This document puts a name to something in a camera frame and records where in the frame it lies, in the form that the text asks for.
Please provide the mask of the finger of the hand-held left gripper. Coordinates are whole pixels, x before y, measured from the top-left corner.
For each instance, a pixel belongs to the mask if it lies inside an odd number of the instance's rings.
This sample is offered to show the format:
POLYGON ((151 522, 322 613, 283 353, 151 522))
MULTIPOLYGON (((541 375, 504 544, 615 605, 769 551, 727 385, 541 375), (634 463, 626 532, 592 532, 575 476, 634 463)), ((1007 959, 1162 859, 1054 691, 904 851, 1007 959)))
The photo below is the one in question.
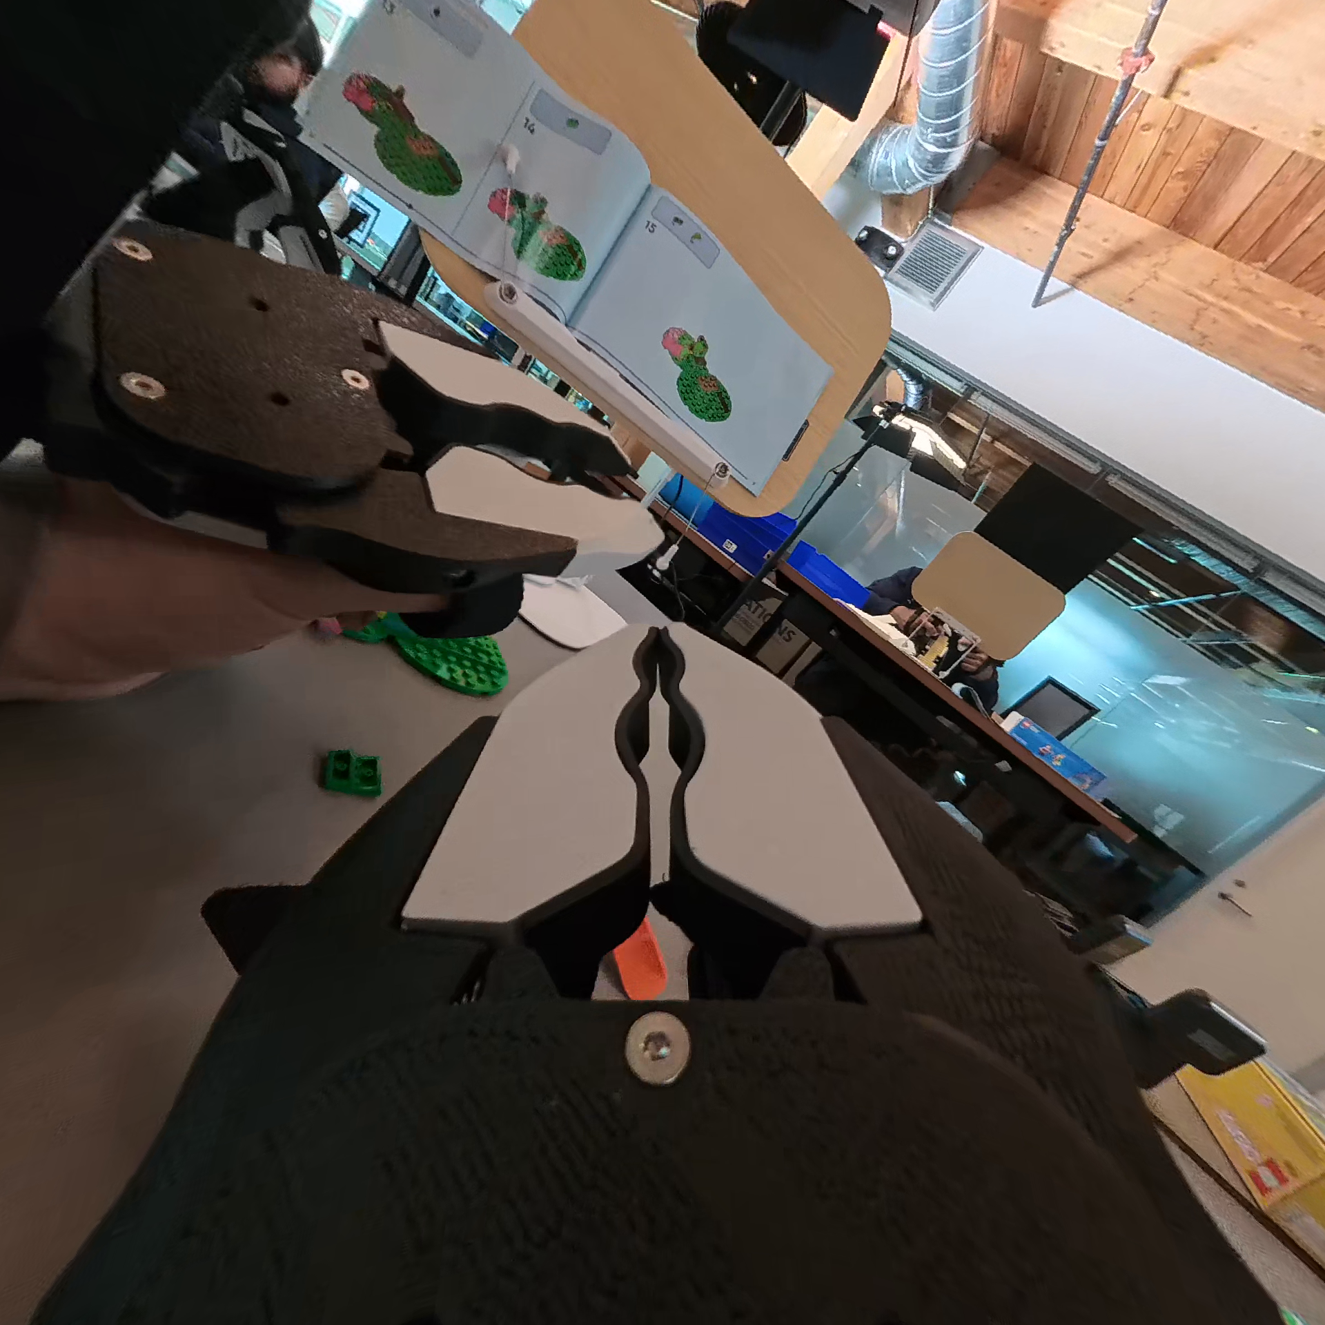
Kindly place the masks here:
POLYGON ((374 390, 408 444, 408 471, 425 475, 467 448, 534 463, 561 485, 636 476, 602 424, 509 365, 394 323, 378 321, 374 331, 386 356, 374 390))
POLYGON ((551 483, 472 448, 445 451, 425 481, 440 515, 573 540, 572 561, 556 572, 563 581, 587 581, 634 566, 664 540, 651 513, 631 498, 551 483))

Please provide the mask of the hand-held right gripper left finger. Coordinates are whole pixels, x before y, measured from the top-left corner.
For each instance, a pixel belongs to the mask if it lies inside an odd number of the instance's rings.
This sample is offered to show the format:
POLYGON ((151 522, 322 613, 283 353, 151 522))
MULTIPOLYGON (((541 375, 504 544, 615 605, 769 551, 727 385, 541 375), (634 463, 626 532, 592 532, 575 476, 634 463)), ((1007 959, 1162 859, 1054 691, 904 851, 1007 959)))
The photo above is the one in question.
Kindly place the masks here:
POLYGON ((401 927, 514 940, 651 873, 656 628, 627 625, 524 686, 491 728, 401 908, 401 927))

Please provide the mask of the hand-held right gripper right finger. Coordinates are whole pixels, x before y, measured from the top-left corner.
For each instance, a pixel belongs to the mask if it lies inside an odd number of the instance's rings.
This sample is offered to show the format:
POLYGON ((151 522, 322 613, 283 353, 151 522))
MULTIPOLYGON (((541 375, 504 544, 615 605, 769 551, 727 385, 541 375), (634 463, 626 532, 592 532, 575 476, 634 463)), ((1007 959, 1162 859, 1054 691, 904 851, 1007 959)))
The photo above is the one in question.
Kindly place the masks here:
POLYGON ((914 934, 919 903, 818 713, 686 625, 661 637, 670 876, 808 942, 914 934))

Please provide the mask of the orange brick separator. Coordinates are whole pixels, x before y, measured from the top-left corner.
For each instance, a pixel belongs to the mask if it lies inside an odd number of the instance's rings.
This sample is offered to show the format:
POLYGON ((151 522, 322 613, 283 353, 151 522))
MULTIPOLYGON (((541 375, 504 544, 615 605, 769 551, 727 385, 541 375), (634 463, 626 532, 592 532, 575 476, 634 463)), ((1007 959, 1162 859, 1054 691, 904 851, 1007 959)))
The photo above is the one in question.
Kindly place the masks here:
POLYGON ((670 974, 649 919, 643 919, 610 956, 626 1000, 632 1003, 663 1000, 670 974))

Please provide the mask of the lego instruction booklet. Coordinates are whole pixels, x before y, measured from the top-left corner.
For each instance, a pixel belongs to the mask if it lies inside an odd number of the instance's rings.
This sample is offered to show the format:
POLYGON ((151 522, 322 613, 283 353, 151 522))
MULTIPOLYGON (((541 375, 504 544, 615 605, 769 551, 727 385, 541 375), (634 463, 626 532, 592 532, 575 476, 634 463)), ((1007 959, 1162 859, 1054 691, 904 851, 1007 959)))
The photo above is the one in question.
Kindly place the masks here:
POLYGON ((366 4, 313 81, 302 140, 513 292, 604 412, 757 497, 832 370, 626 134, 482 9, 366 4))

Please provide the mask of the blue lego box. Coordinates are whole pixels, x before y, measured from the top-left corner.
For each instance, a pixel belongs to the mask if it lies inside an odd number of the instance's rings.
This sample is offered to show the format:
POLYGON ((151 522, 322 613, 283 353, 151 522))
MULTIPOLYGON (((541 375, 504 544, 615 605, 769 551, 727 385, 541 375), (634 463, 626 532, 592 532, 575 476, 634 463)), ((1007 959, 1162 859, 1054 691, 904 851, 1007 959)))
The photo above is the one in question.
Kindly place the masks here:
POLYGON ((999 723, 1000 729, 1017 741, 1031 756, 1051 768, 1071 787, 1102 802, 1105 792, 1105 775, 1090 765, 1063 741, 1053 738, 1048 729, 1024 718, 1021 713, 1009 713, 999 723))

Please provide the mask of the person's left hand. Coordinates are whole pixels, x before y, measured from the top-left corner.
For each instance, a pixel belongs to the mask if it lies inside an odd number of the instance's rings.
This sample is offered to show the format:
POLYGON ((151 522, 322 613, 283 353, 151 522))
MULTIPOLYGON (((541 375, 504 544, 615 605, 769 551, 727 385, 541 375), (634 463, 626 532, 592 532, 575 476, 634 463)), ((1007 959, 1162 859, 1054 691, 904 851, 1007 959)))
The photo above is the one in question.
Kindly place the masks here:
POLYGON ((1 701, 97 701, 258 652, 315 620, 433 613, 440 594, 146 518, 104 485, 3 483, 1 701))

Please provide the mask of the long brown table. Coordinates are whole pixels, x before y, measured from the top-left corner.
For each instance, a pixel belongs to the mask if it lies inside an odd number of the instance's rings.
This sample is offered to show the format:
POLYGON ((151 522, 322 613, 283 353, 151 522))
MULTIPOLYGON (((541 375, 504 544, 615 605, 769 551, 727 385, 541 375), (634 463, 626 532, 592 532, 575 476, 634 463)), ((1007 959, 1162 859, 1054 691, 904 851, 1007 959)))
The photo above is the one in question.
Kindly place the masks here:
MULTIPOLYGON (((720 638, 752 578, 664 505, 651 505, 678 549, 683 576, 656 572, 685 618, 720 638)), ((1068 915, 1095 920, 1107 903, 1156 924, 1193 898, 1206 876, 1176 849, 1110 804, 1071 787, 1009 738, 973 701, 897 650, 860 613, 791 567, 774 576, 783 613, 821 652, 860 677, 886 708, 919 733, 902 770, 933 800, 951 804, 983 848, 1068 915)))

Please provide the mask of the blue storage bin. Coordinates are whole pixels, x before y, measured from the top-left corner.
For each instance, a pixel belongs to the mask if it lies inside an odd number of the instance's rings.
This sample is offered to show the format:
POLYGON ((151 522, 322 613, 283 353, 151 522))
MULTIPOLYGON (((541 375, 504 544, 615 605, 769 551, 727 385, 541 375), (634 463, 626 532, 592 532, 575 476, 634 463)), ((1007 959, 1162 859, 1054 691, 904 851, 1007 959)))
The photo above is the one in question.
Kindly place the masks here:
MULTIPOLYGON (((756 572, 771 551, 789 534, 793 520, 783 513, 766 517, 740 517, 715 505, 686 478, 673 475, 659 490, 654 503, 673 510, 681 520, 734 561, 745 572, 756 572)), ((786 554, 786 564, 813 583, 838 603, 862 608, 869 600, 869 588, 842 571, 806 539, 794 544, 786 554)))

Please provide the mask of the small black monitor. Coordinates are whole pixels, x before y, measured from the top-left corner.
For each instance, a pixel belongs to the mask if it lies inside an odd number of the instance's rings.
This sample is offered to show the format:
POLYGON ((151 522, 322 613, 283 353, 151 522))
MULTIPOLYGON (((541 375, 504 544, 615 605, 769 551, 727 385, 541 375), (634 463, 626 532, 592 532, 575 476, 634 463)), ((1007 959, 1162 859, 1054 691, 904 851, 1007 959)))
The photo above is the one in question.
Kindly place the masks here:
POLYGON ((1061 682, 1046 677, 1004 711, 1004 721, 1024 719, 1063 743, 1070 735, 1095 719, 1100 706, 1083 699, 1061 682))

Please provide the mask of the black tripod stand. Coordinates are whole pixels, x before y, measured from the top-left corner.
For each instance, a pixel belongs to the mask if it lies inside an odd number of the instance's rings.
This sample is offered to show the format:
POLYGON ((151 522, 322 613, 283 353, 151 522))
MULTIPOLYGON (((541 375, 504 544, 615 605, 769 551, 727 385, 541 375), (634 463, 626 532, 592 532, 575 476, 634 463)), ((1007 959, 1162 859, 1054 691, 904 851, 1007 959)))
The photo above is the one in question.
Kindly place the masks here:
POLYGON ((897 540, 909 459, 911 434, 891 414, 842 422, 784 510, 791 534, 756 569, 744 593, 772 588, 774 576, 789 569, 788 551, 801 539, 865 588, 892 574, 882 557, 896 561, 897 569, 909 566, 897 552, 886 552, 897 540))

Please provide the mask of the black panel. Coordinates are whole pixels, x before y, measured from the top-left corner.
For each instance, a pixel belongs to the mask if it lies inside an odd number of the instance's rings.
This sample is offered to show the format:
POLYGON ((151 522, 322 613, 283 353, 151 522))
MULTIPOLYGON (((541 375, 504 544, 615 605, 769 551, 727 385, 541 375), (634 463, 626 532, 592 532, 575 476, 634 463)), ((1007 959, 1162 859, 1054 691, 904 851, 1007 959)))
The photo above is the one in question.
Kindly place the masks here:
POLYGON ((1142 529, 1043 466, 1029 466, 973 534, 1068 594, 1142 529))

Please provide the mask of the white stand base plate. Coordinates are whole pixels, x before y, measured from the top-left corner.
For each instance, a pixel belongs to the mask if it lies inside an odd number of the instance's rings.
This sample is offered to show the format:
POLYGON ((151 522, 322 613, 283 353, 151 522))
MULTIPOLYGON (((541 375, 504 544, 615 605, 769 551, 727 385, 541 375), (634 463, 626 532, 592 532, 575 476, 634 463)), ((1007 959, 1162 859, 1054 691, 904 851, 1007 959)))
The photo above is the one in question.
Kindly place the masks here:
POLYGON ((621 615, 577 578, 523 576, 518 616, 567 652, 587 650, 626 628, 621 615))

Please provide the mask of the black wall speaker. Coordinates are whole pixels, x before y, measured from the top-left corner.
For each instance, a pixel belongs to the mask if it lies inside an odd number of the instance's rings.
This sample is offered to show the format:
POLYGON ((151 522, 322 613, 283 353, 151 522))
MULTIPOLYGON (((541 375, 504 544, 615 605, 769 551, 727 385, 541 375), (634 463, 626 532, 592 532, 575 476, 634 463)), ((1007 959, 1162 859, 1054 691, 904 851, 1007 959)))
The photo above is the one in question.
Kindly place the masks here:
POLYGON ((749 2, 730 44, 794 90, 855 122, 887 49, 882 12, 852 2, 749 2))

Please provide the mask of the silver air duct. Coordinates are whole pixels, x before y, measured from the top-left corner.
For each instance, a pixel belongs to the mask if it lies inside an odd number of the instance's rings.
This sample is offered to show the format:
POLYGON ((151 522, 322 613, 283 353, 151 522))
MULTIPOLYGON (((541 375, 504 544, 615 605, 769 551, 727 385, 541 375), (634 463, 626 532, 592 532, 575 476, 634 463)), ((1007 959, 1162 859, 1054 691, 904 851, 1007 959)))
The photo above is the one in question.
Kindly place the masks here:
POLYGON ((919 41, 916 117, 882 122, 852 157, 852 174, 879 196, 909 196, 946 181, 977 130, 995 4, 936 4, 919 41))

